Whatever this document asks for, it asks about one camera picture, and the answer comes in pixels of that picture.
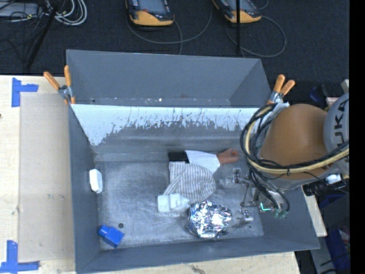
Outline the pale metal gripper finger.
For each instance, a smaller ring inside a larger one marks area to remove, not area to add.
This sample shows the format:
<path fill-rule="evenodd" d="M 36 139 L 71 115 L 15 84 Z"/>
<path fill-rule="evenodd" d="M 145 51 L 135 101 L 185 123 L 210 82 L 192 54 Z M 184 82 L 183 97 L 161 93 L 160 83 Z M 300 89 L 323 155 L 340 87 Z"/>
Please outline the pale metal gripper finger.
<path fill-rule="evenodd" d="M 253 221 L 253 217 L 246 207 L 242 207 L 239 210 L 239 217 L 237 219 L 240 223 L 251 223 Z"/>
<path fill-rule="evenodd" d="M 226 176 L 219 180 L 220 188 L 238 188 L 249 186 L 249 182 L 241 175 L 239 168 L 234 168 L 230 176 Z"/>

